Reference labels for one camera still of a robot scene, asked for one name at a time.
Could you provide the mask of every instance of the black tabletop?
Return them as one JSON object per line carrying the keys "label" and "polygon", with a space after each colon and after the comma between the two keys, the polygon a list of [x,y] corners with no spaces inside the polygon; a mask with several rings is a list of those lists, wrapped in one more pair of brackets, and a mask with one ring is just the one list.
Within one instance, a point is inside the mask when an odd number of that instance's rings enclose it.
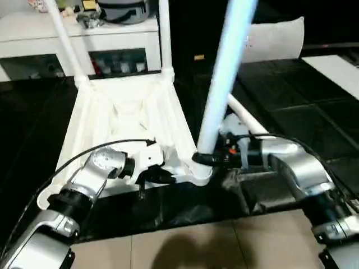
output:
{"label": "black tabletop", "polygon": [[[211,78],[186,72],[174,83],[195,141]],[[77,90],[72,78],[0,84],[0,245],[33,192],[54,172]],[[301,60],[244,64],[234,96],[271,132],[301,139],[359,192],[359,101]],[[79,241],[124,236],[296,208],[285,180],[268,171],[218,171],[205,187],[190,183],[99,200]],[[19,232],[34,217],[30,207]]]}

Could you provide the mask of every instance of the beige floor tile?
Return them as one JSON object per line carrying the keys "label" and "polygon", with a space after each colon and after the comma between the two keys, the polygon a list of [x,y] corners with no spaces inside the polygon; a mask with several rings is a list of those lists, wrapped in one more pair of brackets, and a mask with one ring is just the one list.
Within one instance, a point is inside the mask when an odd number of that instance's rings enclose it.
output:
{"label": "beige floor tile", "polygon": [[73,245],[74,269],[130,269],[131,237]]}
{"label": "beige floor tile", "polygon": [[323,249],[301,210],[234,221],[248,269],[323,268]]}
{"label": "beige floor tile", "polygon": [[244,269],[230,221],[132,237],[132,269]]}

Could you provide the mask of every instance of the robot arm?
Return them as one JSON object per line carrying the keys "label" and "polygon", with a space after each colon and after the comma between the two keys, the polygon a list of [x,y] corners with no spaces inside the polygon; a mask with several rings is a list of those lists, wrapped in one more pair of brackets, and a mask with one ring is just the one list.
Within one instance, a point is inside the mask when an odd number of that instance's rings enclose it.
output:
{"label": "robot arm", "polygon": [[0,268],[70,268],[75,258],[70,246],[100,196],[108,178],[135,182],[147,168],[163,163],[158,144],[128,158],[110,147],[93,151],[59,194],[50,196],[49,207],[29,225],[2,261]]}
{"label": "robot arm", "polygon": [[356,268],[359,265],[359,217],[349,209],[342,193],[323,164],[301,145],[270,135],[249,139],[251,135],[231,133],[219,154],[196,153],[193,160],[205,165],[231,167],[263,166],[278,172],[312,224],[312,232],[327,249],[319,255],[326,268]]}

